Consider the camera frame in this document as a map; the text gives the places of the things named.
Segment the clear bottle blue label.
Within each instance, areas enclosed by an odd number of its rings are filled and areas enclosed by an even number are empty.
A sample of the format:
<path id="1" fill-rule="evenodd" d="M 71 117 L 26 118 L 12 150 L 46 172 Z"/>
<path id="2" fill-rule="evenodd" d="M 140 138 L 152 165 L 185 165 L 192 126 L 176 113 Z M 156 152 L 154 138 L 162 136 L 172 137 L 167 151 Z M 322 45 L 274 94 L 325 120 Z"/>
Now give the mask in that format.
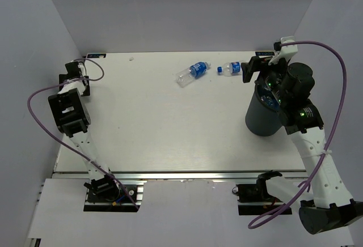
<path id="1" fill-rule="evenodd" d="M 223 76 L 237 76 L 242 74 L 242 61 L 228 62 L 217 67 L 217 74 Z"/>

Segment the crushed bottle blue label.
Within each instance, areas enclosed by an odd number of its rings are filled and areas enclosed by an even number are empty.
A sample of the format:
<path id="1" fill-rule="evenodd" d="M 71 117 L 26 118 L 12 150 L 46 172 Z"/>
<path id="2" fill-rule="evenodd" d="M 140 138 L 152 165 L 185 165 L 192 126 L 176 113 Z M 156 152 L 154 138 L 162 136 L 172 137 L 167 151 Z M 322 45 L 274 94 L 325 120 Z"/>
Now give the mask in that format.
<path id="1" fill-rule="evenodd" d="M 184 88 L 185 86 L 204 76 L 210 67 L 211 63 L 207 61 L 198 62 L 194 65 L 191 65 L 177 74 L 176 82 L 181 88 Z"/>

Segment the dark grey bin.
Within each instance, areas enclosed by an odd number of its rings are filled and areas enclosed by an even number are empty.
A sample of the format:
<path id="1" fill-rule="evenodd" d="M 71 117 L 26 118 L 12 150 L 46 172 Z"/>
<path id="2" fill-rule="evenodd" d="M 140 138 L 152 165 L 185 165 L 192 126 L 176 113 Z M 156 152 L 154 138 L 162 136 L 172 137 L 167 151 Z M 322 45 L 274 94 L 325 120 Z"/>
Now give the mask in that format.
<path id="1" fill-rule="evenodd" d="M 260 137 L 269 137 L 282 128 L 278 117 L 279 104 L 264 86 L 255 85 L 245 123 L 250 132 Z"/>

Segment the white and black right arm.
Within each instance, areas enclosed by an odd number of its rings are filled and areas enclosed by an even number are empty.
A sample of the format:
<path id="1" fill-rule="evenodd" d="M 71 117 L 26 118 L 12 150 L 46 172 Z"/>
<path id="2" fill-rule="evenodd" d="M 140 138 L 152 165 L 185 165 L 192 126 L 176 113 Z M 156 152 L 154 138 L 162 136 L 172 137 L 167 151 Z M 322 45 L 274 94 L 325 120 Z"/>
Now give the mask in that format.
<path id="1" fill-rule="evenodd" d="M 309 100 L 315 84 L 313 71 L 306 64 L 288 64 L 283 58 L 277 64 L 270 61 L 271 57 L 255 56 L 242 63 L 243 82 L 248 83 L 257 72 L 255 83 L 278 102 L 278 117 L 300 154 L 309 174 L 307 185 L 313 191 L 301 190 L 293 198 L 295 186 L 281 174 L 273 176 L 268 172 L 259 178 L 257 196 L 263 201 L 276 197 L 296 210 L 305 230 L 312 235 L 348 226 L 362 217 L 362 202 L 353 199 L 341 180 L 328 150 L 322 118 Z"/>

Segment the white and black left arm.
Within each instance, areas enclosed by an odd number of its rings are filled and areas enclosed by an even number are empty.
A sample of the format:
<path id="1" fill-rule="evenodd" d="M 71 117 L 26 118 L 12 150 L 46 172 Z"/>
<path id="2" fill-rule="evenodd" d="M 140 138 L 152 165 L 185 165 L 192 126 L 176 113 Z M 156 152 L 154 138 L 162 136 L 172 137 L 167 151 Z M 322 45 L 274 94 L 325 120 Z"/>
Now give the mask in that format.
<path id="1" fill-rule="evenodd" d="M 58 130 L 82 154 L 90 178 L 85 187 L 95 196 L 113 202 L 120 195 L 120 187 L 110 178 L 111 170 L 98 154 L 88 130 L 91 118 L 82 98 L 90 96 L 90 84 L 82 65 L 80 61 L 65 65 L 67 73 L 59 75 L 61 88 L 48 97 L 48 103 Z"/>

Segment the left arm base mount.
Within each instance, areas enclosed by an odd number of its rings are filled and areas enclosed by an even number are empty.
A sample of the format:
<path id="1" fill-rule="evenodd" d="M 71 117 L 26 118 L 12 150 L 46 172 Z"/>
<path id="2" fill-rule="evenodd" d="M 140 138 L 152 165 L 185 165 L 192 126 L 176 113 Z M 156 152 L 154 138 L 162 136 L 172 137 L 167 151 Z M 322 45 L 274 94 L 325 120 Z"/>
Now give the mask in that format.
<path id="1" fill-rule="evenodd" d="M 131 196 L 138 207 L 141 205 L 143 188 L 141 185 L 126 184 L 126 192 Z M 111 196 L 105 198 L 87 190 L 84 212 L 138 212 L 138 209 L 123 190 L 111 191 Z"/>

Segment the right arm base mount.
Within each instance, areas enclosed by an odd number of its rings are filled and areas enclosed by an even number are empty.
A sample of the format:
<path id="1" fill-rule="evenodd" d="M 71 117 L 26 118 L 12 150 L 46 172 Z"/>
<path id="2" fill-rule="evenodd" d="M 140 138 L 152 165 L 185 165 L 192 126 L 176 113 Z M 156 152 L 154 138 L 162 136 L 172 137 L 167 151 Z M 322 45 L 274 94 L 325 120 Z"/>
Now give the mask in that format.
<path id="1" fill-rule="evenodd" d="M 239 216 L 258 216 L 282 205 L 279 199 L 268 194 L 266 187 L 266 180 L 281 176 L 278 171 L 269 171 L 258 175 L 253 184 L 233 187 L 231 192 L 237 197 Z"/>

